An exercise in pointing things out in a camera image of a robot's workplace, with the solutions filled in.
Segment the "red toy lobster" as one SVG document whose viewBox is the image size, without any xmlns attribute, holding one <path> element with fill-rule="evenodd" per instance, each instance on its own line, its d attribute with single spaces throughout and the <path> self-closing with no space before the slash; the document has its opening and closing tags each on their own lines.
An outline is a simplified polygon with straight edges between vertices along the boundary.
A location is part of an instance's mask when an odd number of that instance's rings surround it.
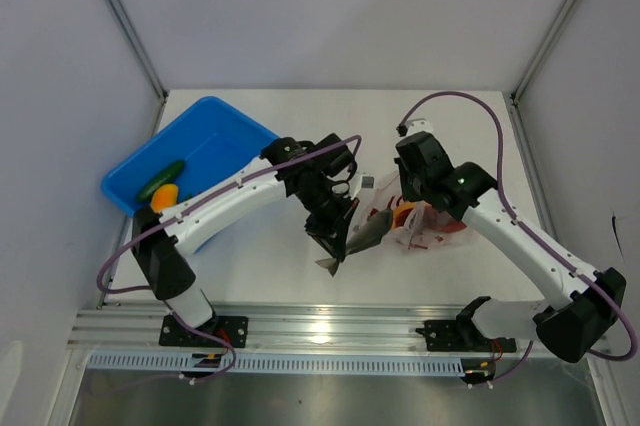
<svg viewBox="0 0 640 426">
<path fill-rule="evenodd" d="M 405 201 L 399 202 L 392 211 Z M 403 228 L 391 229 L 387 238 L 404 250 L 429 250 L 450 245 L 467 230 L 449 213 L 437 211 L 425 201 L 415 202 L 415 216 Z"/>
</svg>

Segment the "toy steak slice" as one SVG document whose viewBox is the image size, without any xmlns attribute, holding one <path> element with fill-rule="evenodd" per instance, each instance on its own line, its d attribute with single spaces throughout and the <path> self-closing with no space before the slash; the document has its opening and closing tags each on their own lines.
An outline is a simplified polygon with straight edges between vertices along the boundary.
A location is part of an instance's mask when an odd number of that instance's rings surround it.
<svg viewBox="0 0 640 426">
<path fill-rule="evenodd" d="M 403 202 L 393 210 L 393 224 L 392 228 L 403 228 L 410 223 L 410 220 L 415 216 L 415 209 L 417 204 L 415 202 Z"/>
</svg>

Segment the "grey toy fish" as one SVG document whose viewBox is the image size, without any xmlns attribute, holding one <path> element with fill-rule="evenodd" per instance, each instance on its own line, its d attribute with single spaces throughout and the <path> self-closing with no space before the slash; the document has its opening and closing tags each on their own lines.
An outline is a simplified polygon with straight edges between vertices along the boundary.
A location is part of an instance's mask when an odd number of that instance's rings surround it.
<svg viewBox="0 0 640 426">
<path fill-rule="evenodd" d="M 337 273 L 339 266 L 349 256 L 355 255 L 367 249 L 378 246 L 382 239 L 391 231 L 393 225 L 393 211 L 386 208 L 376 212 L 356 231 L 346 242 L 345 258 L 325 258 L 315 261 L 315 263 L 328 271 L 333 277 Z"/>
</svg>

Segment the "clear pink-dotted zip bag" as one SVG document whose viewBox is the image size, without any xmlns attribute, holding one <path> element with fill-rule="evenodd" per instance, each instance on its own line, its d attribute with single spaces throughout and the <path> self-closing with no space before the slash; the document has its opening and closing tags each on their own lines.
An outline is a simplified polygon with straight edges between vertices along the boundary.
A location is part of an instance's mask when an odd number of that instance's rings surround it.
<svg viewBox="0 0 640 426">
<path fill-rule="evenodd" d="M 360 192 L 353 231 L 357 231 L 374 214 L 389 208 L 393 214 L 391 230 L 381 246 L 411 252 L 426 252 L 440 247 L 463 247 L 474 244 L 478 234 L 448 213 L 436 211 L 428 202 L 406 201 L 401 192 L 399 173 L 391 172 L 373 179 L 371 188 Z"/>
</svg>

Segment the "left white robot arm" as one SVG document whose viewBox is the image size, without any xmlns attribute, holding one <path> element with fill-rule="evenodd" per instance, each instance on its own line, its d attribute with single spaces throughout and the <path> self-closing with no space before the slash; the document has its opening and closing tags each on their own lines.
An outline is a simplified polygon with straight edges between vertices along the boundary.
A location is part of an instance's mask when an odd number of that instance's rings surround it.
<svg viewBox="0 0 640 426">
<path fill-rule="evenodd" d="M 347 256 L 358 201 L 350 193 L 356 148 L 334 133 L 318 143 L 277 138 L 237 173 L 160 213 L 134 215 L 133 256 L 154 297 L 163 302 L 197 346 L 209 344 L 217 319 L 187 259 L 213 236 L 259 208 L 296 198 L 307 211 L 305 233 L 330 258 Z"/>
</svg>

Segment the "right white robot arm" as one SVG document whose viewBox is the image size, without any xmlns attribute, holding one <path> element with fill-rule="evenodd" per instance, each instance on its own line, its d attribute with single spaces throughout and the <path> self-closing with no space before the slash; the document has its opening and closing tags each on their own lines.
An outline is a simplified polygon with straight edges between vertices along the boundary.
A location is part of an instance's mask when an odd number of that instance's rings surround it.
<svg viewBox="0 0 640 426">
<path fill-rule="evenodd" d="M 557 358 L 578 362 L 620 317 L 626 279 L 599 271 L 519 218 L 499 183 L 481 166 L 453 166 L 430 133 L 396 145 L 403 197 L 425 201 L 464 223 L 500 250 L 540 291 L 538 302 L 477 298 L 462 312 L 458 341 L 479 349 L 491 339 L 539 340 Z"/>
</svg>

